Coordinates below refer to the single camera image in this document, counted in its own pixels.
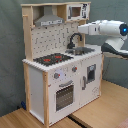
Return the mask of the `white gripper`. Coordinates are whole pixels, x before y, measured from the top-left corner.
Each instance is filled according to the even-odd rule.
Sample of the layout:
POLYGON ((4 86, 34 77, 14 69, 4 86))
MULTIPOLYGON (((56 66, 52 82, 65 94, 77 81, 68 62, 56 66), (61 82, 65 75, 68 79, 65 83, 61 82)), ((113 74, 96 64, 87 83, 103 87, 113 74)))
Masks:
POLYGON ((78 31, 83 34, 98 35, 98 25, 96 23, 80 25, 78 31))

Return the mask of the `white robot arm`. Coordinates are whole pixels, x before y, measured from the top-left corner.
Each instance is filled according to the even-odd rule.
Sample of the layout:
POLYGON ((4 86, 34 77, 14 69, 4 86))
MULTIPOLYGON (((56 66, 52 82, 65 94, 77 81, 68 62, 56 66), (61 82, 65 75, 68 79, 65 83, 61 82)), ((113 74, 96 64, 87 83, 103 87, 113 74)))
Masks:
POLYGON ((106 35, 108 39, 101 46, 106 57, 128 59, 128 51, 121 47, 128 36, 128 25, 125 22, 114 20, 97 20, 80 25, 78 31, 88 35, 106 35))

